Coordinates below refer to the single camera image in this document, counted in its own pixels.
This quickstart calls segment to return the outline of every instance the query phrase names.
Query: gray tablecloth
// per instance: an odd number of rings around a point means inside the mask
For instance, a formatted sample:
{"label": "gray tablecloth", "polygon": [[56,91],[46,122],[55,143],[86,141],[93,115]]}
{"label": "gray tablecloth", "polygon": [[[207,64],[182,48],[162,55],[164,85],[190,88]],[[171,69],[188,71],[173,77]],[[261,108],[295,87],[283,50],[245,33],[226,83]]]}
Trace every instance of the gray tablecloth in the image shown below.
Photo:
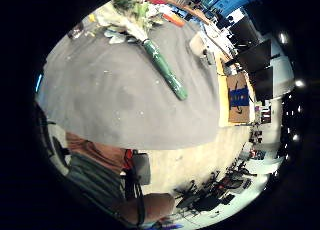
{"label": "gray tablecloth", "polygon": [[177,99],[138,44],[102,34],[64,37],[44,67],[37,102],[48,118],[91,141],[137,149],[177,149],[214,139],[219,123],[216,66],[193,55],[198,26],[166,22],[149,32],[188,91]]}

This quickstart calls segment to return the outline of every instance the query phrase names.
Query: black chair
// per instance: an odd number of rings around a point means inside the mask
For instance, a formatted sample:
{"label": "black chair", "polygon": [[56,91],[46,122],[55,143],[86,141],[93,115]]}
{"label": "black chair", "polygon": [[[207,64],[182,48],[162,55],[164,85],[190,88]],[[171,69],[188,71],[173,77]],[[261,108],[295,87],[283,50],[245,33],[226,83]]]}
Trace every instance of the black chair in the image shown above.
{"label": "black chair", "polygon": [[218,199],[214,195],[209,195],[200,198],[198,201],[193,203],[193,209],[197,210],[198,212],[201,211],[211,211],[212,209],[216,208],[221,203],[221,200]]}

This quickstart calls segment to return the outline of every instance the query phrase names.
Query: table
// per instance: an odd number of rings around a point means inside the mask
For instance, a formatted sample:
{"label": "table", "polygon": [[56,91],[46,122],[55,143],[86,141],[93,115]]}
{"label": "table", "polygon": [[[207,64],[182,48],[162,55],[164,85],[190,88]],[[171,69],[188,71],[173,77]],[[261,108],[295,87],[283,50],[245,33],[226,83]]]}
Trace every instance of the table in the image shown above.
{"label": "table", "polygon": [[203,21],[205,24],[210,24],[211,20],[209,20],[204,13],[199,9],[191,9],[189,6],[183,6],[177,2],[177,0],[163,0],[168,4],[174,5],[178,8],[181,8],[182,10],[186,11],[187,13],[190,13],[192,16],[195,16],[199,18],[201,21]]}

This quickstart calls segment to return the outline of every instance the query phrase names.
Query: green stem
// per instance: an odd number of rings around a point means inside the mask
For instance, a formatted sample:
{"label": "green stem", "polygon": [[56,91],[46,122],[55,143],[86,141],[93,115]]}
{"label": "green stem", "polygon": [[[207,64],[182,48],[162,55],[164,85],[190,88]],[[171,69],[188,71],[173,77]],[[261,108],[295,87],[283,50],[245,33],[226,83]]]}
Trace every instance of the green stem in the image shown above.
{"label": "green stem", "polygon": [[156,45],[149,39],[143,42],[143,46],[146,52],[152,57],[159,73],[166,80],[172,91],[180,100],[185,100],[188,96],[186,89],[172,73],[170,66],[168,65],[162,54],[159,52],[158,47],[156,47]]}

